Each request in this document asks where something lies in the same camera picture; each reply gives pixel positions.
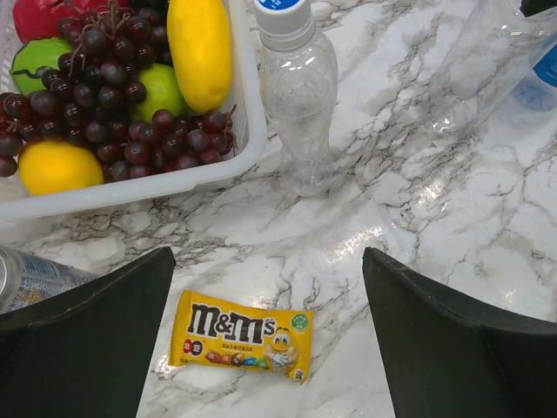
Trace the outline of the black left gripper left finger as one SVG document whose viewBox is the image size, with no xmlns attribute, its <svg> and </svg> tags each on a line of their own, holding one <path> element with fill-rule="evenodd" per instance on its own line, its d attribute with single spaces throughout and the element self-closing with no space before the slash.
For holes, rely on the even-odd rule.
<svg viewBox="0 0 557 418">
<path fill-rule="evenodd" d="M 133 417 L 175 259 L 160 247 L 1 316 L 3 417 Z"/>
</svg>

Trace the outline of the small clear plastic bottle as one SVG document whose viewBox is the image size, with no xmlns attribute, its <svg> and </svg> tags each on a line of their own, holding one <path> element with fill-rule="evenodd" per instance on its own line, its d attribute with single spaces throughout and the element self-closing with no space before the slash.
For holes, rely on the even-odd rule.
<svg viewBox="0 0 557 418">
<path fill-rule="evenodd" d="M 331 184 L 329 133 L 338 93 L 338 62 L 330 39 L 310 20 L 288 44 L 262 43 L 260 90 L 282 142 L 281 180 L 299 196 Z"/>
</svg>

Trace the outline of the tall clear plastic bottle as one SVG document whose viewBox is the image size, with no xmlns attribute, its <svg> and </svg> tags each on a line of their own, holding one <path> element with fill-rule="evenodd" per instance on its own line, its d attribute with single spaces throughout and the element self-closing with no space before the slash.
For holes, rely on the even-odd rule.
<svg viewBox="0 0 557 418">
<path fill-rule="evenodd" d="M 524 17 L 521 1 L 479 1 L 428 85 L 425 110 L 439 133 L 485 120 L 528 72 L 528 57 L 556 31 L 556 6 Z"/>
</svg>

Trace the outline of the white blue bottle cap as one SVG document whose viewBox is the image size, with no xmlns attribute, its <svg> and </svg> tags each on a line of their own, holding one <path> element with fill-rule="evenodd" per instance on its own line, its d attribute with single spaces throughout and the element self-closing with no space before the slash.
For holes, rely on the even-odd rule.
<svg viewBox="0 0 557 418">
<path fill-rule="evenodd" d="M 254 4 L 258 27 L 267 35 L 293 35 L 312 20 L 308 0 L 256 0 Z"/>
</svg>

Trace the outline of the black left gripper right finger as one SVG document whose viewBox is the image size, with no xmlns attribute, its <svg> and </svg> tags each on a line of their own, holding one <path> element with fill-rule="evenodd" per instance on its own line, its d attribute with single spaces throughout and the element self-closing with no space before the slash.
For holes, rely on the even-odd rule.
<svg viewBox="0 0 557 418">
<path fill-rule="evenodd" d="M 556 325 L 368 247 L 363 276 L 398 417 L 554 417 Z"/>
</svg>

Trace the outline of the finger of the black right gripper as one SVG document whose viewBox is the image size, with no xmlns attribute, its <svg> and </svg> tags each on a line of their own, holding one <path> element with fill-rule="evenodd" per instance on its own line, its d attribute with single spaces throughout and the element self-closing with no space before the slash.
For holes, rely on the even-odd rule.
<svg viewBox="0 0 557 418">
<path fill-rule="evenodd" d="M 520 12 L 524 17 L 534 17 L 557 5 L 557 0 L 522 0 Z"/>
</svg>

